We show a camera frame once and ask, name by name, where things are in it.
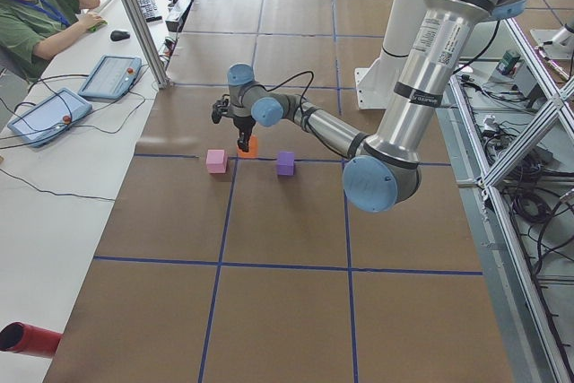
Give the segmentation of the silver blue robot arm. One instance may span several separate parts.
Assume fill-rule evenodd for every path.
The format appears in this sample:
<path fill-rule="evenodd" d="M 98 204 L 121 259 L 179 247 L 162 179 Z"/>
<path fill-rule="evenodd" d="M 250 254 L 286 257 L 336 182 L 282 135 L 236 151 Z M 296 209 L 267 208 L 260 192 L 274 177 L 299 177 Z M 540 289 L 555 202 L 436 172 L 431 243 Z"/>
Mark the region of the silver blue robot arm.
<path fill-rule="evenodd" d="M 229 91 L 213 104 L 212 120 L 230 118 L 238 147 L 249 148 L 255 126 L 290 120 L 346 159 L 347 198 L 377 213 L 408 199 L 421 182 L 418 147 L 474 27 L 521 14 L 526 0 L 394 0 L 379 59 L 376 89 L 388 105 L 371 135 L 304 97 L 267 90 L 253 68 L 233 65 Z"/>

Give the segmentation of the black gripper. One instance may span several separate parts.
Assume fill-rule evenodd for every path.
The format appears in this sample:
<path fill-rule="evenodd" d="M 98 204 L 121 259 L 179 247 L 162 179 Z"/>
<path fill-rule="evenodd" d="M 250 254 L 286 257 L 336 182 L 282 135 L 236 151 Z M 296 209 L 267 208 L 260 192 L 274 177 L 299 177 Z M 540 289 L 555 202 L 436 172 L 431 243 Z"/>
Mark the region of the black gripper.
<path fill-rule="evenodd" d="M 251 116 L 235 116 L 233 119 L 233 124 L 239 130 L 239 137 L 237 140 L 238 149 L 241 152 L 249 152 L 249 141 L 251 138 L 252 129 L 256 124 L 255 119 L 253 119 Z"/>

